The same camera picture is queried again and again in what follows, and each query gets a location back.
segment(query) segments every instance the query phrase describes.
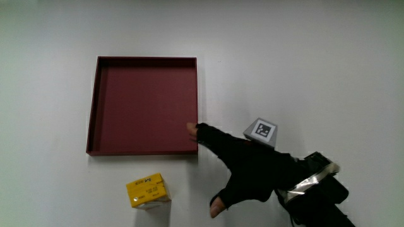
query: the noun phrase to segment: gray block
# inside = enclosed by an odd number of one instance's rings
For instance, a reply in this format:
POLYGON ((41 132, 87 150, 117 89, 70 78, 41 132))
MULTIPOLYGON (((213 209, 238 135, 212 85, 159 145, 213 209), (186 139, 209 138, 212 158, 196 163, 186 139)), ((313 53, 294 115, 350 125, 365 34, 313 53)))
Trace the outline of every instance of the gray block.
POLYGON ((258 118, 243 132, 243 134, 247 139, 275 149, 277 132, 278 126, 276 124, 258 118))

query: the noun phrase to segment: yellow box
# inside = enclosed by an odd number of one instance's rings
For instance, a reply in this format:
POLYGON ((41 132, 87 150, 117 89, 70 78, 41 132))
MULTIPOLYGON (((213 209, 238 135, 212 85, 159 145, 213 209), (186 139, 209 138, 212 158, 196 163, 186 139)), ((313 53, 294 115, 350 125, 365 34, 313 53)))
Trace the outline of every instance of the yellow box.
POLYGON ((131 182, 126 188, 133 208, 147 210, 171 200, 160 173, 131 182))

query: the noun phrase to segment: black glove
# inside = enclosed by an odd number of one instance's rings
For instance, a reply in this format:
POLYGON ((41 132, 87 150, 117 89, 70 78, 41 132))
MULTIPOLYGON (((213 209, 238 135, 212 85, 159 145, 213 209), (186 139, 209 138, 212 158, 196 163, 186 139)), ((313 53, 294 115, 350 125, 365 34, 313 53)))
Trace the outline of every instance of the black glove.
POLYGON ((196 128, 198 143, 214 152, 232 173, 210 205, 218 196, 227 209, 247 199, 265 202, 274 189, 287 190, 307 177, 306 170, 289 154, 233 137, 205 123, 196 128))

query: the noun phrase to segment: silver strap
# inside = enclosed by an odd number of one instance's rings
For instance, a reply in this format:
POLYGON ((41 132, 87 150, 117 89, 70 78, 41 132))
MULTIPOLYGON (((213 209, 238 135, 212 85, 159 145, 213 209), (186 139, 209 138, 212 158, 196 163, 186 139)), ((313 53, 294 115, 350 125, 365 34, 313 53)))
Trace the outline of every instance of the silver strap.
POLYGON ((326 165, 320 172, 313 174, 311 177, 301 181, 295 187, 288 191, 277 189, 280 195, 283 197, 283 201, 287 204, 291 199, 304 195, 307 189, 310 189, 313 185, 318 184, 322 179, 327 177, 329 174, 338 173, 340 167, 336 163, 330 163, 326 165))

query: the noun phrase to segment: maroon tray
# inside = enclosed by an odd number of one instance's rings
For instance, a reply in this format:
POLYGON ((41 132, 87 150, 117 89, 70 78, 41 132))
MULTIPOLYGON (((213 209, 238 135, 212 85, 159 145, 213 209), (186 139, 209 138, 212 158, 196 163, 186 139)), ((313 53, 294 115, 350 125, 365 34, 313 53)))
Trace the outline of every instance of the maroon tray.
POLYGON ((195 57, 98 57, 86 152, 197 154, 195 57))

